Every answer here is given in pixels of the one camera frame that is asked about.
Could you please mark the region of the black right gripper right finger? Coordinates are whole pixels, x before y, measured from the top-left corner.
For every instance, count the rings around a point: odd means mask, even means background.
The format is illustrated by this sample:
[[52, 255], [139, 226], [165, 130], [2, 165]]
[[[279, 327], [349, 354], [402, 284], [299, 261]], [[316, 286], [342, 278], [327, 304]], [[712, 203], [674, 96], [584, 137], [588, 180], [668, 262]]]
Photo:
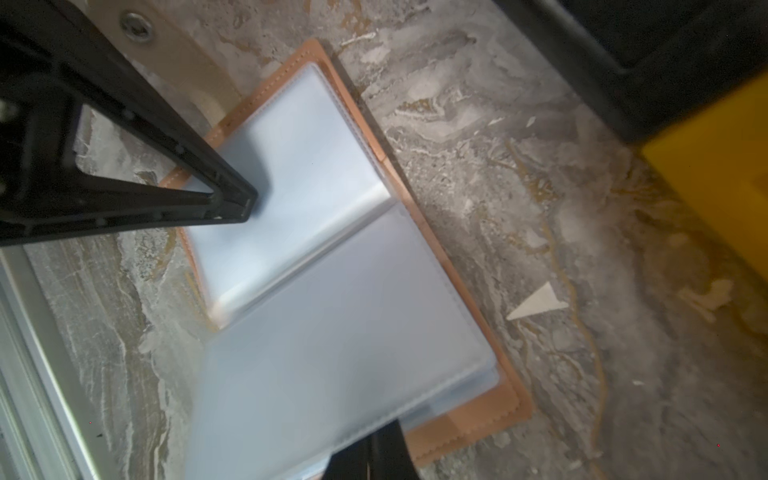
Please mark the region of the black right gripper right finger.
[[395, 420], [370, 436], [372, 480], [419, 480], [402, 427]]

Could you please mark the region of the finger of the black triangular left gripper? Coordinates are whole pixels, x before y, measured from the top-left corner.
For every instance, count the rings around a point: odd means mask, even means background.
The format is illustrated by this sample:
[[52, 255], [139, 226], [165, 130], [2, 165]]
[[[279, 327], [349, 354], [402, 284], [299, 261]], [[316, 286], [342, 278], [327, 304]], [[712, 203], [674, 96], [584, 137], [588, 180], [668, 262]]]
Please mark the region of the finger of the black triangular left gripper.
[[246, 221], [258, 193], [151, 84], [238, 93], [147, 1], [1, 5], [1, 242]]

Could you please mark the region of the tan leather card holder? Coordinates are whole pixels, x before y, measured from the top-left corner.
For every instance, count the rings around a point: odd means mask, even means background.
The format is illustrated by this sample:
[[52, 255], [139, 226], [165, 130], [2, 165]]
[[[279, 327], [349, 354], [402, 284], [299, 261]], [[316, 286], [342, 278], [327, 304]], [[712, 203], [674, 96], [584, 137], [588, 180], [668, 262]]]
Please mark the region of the tan leather card holder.
[[322, 479], [367, 440], [371, 479], [370, 436], [395, 420], [418, 470], [528, 419], [529, 394], [321, 43], [237, 93], [207, 141], [258, 204], [244, 223], [179, 233], [217, 327], [185, 477]]

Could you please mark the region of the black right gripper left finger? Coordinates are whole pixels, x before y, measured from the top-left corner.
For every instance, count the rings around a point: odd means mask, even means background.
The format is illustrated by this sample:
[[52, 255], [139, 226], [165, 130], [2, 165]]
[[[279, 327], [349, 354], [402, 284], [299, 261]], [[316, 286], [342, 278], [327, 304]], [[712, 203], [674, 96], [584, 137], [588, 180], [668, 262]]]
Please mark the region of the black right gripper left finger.
[[333, 454], [323, 480], [368, 480], [368, 441], [360, 440]]

